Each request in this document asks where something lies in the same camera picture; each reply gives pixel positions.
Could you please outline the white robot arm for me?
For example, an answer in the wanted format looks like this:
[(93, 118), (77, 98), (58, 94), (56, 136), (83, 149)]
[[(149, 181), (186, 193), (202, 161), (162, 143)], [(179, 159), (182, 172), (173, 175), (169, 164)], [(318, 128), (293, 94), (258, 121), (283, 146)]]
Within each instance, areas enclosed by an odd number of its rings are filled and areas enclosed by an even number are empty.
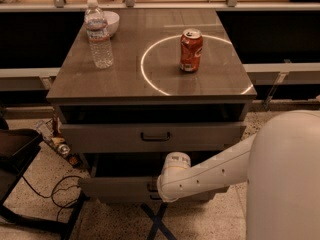
[(289, 111), (193, 166), (167, 155), (157, 189), (174, 202), (245, 182), (247, 240), (320, 240), (320, 112)]

